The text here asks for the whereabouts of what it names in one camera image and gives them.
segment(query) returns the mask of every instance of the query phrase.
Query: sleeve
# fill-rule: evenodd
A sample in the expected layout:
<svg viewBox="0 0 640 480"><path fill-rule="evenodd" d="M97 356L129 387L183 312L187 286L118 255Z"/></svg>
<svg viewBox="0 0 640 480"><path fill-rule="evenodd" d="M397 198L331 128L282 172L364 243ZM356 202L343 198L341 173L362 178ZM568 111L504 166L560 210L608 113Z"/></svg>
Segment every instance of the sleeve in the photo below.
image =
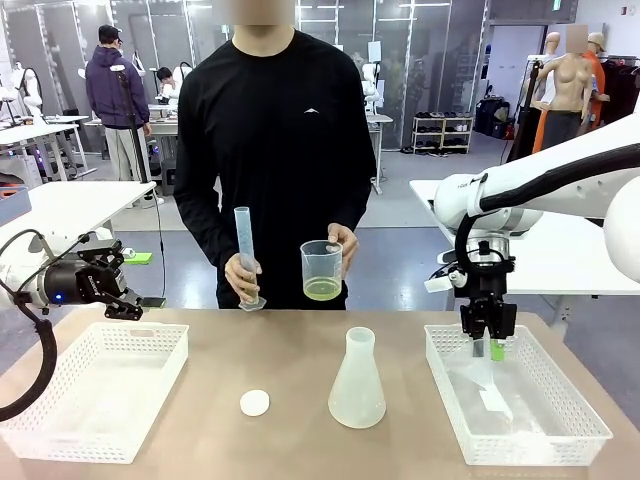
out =
<svg viewBox="0 0 640 480"><path fill-rule="evenodd" d="M98 112L96 112L96 98L93 95L92 80L91 80L91 77L89 77L89 75L86 74L86 70L85 70L85 77L86 79L84 83L87 89L87 98L89 99L89 105L91 106L91 111L97 115Z"/></svg>
<svg viewBox="0 0 640 480"><path fill-rule="evenodd" d="M140 118L144 123L149 122L149 103L147 102L147 95L144 93L144 85L142 84L142 77L136 70L133 64L127 65L127 72L129 74L129 88L131 89L131 98L133 99L133 105L140 115Z"/></svg>
<svg viewBox="0 0 640 480"><path fill-rule="evenodd" d="M340 151L344 154L341 162L343 191L331 222L355 230L367 210L371 178L376 175L376 157L369 136L360 74L355 64L348 60L348 67L338 79L343 86L339 114L342 132Z"/></svg>
<svg viewBox="0 0 640 480"><path fill-rule="evenodd" d="M188 84L178 105L178 158L174 197L182 221L216 268L224 268L238 247L218 208L214 190L218 169L211 151L205 151L202 123L192 108Z"/></svg>

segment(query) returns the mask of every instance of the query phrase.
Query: brown table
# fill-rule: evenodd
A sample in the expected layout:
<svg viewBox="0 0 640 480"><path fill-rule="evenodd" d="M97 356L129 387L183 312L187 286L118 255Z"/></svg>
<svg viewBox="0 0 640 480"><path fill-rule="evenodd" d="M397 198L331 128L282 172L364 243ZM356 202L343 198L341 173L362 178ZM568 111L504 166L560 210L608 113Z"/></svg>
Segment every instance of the brown table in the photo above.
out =
<svg viewBox="0 0 640 480"><path fill-rule="evenodd" d="M521 314L615 438L591 468L488 468L464 463L425 358L425 324L453 313L222 312L164 310L146 321L190 325L189 360L132 465L18 460L0 440L3 480L195 480L469 478L626 480L640 478L640 433L567 347L534 315ZM64 350L102 310L82 309L56 328ZM387 414L370 430L350 430L327 398L352 326L376 332ZM30 385L31 349L0 379L0 402ZM240 412L251 389L271 396L262 417Z"/></svg>

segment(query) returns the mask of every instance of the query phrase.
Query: green liquid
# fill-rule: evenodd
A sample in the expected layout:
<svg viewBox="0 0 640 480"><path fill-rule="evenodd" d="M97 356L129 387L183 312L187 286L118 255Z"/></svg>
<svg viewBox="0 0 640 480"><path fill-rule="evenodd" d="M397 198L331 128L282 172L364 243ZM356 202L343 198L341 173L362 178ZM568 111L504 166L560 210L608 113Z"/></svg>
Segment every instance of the green liquid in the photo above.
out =
<svg viewBox="0 0 640 480"><path fill-rule="evenodd" d="M311 300L327 302L342 292L342 284L331 277L314 277L304 284L304 294Z"/></svg>

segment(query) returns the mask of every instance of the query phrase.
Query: black cap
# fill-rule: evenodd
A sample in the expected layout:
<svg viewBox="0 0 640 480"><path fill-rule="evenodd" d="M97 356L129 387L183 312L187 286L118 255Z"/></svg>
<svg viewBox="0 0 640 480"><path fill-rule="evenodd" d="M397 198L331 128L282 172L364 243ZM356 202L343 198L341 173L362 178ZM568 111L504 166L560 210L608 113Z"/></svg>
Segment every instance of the black cap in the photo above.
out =
<svg viewBox="0 0 640 480"><path fill-rule="evenodd" d="M116 40L120 40L120 32L121 30L113 25L102 25L98 29L98 40L102 44L113 43Z"/></svg>

